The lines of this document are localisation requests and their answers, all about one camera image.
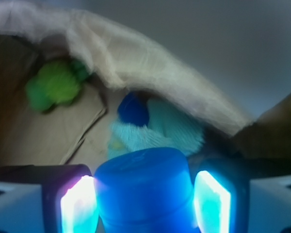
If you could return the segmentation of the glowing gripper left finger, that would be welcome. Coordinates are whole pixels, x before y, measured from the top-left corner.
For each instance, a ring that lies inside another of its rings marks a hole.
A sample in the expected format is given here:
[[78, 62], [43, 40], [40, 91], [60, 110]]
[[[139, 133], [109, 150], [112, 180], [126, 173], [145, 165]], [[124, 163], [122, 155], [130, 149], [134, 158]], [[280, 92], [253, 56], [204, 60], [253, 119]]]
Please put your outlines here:
[[97, 223], [86, 165], [0, 167], [0, 233], [94, 233]]

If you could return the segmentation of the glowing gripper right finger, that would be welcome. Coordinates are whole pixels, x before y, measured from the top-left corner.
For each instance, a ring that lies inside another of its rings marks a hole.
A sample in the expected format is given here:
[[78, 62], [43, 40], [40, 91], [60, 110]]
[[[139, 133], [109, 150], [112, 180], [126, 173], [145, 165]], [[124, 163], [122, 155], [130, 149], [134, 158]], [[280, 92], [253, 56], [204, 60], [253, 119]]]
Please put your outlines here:
[[291, 233], [291, 160], [189, 159], [203, 233]]

